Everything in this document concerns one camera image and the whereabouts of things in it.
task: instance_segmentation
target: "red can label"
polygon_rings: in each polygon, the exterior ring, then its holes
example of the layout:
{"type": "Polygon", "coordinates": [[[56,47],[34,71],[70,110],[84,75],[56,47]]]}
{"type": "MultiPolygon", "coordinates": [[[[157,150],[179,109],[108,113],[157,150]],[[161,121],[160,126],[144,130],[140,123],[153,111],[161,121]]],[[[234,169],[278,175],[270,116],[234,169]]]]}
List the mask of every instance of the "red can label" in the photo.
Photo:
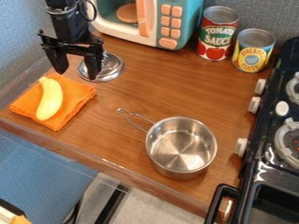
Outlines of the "red can label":
{"type": "Polygon", "coordinates": [[[237,23],[214,24],[203,17],[198,40],[198,54],[206,60],[223,60],[231,50],[232,38],[237,23]]]}

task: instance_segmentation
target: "metal pan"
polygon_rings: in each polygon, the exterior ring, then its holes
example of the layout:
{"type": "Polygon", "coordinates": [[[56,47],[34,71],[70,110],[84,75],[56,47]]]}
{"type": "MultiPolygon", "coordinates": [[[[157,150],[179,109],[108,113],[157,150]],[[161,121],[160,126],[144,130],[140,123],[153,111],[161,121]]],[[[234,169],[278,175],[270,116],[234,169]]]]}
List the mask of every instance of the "metal pan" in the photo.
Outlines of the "metal pan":
{"type": "Polygon", "coordinates": [[[202,122],[184,116],[173,116],[154,123],[123,108],[117,109],[117,113],[147,133],[146,150],[149,157],[156,169],[166,177],[195,178],[216,157],[216,138],[202,122]],[[153,126],[147,131],[132,122],[130,116],[138,116],[153,123],[153,126]]]}

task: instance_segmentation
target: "wood grain surface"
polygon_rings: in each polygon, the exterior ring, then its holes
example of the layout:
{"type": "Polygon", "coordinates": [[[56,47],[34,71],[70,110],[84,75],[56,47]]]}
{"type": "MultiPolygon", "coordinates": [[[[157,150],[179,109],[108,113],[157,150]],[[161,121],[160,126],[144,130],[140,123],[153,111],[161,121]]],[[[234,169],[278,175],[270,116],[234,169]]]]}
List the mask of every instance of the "wood grain surface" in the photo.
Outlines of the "wood grain surface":
{"type": "MultiPolygon", "coordinates": [[[[63,75],[94,85],[97,95],[61,131],[54,132],[7,108],[0,114],[0,125],[164,200],[205,213],[218,184],[238,185],[242,160],[233,154],[234,145],[238,137],[250,132],[254,115],[247,112],[248,104],[257,80],[266,78],[270,68],[251,74],[234,69],[230,59],[207,62],[195,53],[195,42],[171,52],[103,37],[105,49],[123,57],[126,70],[117,80],[91,83],[77,75],[82,58],[70,56],[71,66],[63,75]],[[166,178],[150,162],[146,133],[117,115],[118,108],[156,122],[169,116],[195,118],[214,132],[218,155],[197,178],[166,178]]],[[[150,128],[144,121],[137,122],[150,128]]]]}

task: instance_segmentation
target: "stove knob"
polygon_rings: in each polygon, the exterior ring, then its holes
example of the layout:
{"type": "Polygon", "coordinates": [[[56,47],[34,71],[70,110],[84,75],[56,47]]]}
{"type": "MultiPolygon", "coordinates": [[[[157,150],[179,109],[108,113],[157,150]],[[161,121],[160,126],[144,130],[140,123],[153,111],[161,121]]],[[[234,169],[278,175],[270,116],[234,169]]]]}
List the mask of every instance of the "stove knob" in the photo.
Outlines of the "stove knob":
{"type": "Polygon", "coordinates": [[[285,116],[289,112],[289,105],[285,101],[279,101],[275,107],[275,113],[279,116],[285,116]]]}
{"type": "Polygon", "coordinates": [[[265,86],[266,86],[266,81],[265,79],[259,79],[258,82],[256,83],[255,90],[254,92],[258,95],[262,95],[262,92],[264,92],[265,86]]]}
{"type": "Polygon", "coordinates": [[[260,102],[261,102],[261,98],[258,96],[257,97],[254,96],[250,101],[248,111],[250,111],[253,114],[256,114],[260,106],[260,102]]]}
{"type": "Polygon", "coordinates": [[[243,158],[243,156],[244,156],[247,142],[248,142],[247,138],[238,138],[236,147],[234,149],[234,153],[237,154],[241,158],[243,158]]]}

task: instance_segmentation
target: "microwave handle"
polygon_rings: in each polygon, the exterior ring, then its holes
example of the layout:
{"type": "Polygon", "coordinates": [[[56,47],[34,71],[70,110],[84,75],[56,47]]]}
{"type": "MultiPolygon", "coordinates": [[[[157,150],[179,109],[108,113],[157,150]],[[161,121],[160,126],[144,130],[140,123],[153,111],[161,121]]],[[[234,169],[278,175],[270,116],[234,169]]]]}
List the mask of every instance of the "microwave handle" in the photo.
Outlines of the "microwave handle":
{"type": "Polygon", "coordinates": [[[145,38],[150,36],[150,21],[148,21],[147,15],[147,13],[149,13],[147,9],[147,1],[149,0],[136,0],[139,34],[145,38]]]}
{"type": "Polygon", "coordinates": [[[230,185],[218,185],[212,198],[212,203],[209,207],[208,214],[205,217],[205,224],[213,224],[215,222],[220,204],[225,197],[231,197],[237,199],[239,196],[239,190],[230,185]]]}

